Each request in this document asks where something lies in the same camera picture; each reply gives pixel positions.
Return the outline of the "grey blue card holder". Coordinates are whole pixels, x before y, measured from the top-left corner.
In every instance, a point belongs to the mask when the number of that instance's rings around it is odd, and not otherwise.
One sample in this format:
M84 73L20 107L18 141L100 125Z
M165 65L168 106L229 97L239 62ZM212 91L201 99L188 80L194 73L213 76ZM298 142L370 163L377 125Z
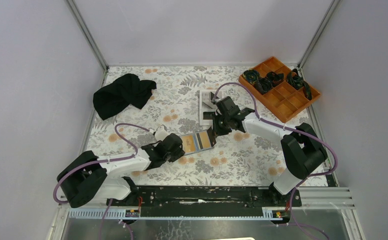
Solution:
M199 153L199 152L203 152L203 151L206 151L206 150L210 150L212 148L209 148L209 149L204 149L204 150L199 150L199 146L198 146L198 142L197 142L197 138L196 138L196 133L198 132L194 132L194 133L189 133L189 134L193 134L194 138L195 138L195 143L196 143L196 152L192 153L192 154L196 154L196 153Z

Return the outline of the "black credit card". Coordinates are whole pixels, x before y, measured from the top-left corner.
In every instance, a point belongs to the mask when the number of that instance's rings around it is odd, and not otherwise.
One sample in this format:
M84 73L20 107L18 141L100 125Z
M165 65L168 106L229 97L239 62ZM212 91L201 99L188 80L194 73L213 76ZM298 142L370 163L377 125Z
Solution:
M214 147L214 145L216 144L216 137L215 137L215 132L213 130L213 127L210 126L207 130L207 136L208 136L208 139L209 139L209 142L210 142L210 146L211 147Z

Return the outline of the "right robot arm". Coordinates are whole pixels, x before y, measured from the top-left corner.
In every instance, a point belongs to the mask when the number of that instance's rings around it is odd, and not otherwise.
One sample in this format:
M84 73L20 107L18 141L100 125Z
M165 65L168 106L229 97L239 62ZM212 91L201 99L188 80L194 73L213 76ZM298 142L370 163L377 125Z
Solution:
M277 124L260 117L254 109L240 109L229 96L214 100L213 104L217 107L212 115L212 133L215 137L240 131L281 147L286 169L269 186L268 193L269 201L275 206L283 205L294 187L328 158L323 144L307 123L295 127Z

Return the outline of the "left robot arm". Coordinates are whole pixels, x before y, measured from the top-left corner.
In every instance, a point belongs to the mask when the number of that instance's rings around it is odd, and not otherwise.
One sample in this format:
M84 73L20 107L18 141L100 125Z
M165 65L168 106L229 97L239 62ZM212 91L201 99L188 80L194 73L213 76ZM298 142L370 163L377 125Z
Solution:
M159 168L184 154L183 140L174 133L157 143L142 146L135 153L98 157L88 150L57 176L53 197L60 203L56 192L61 189L72 208L109 199L130 206L137 200L138 189L127 173Z

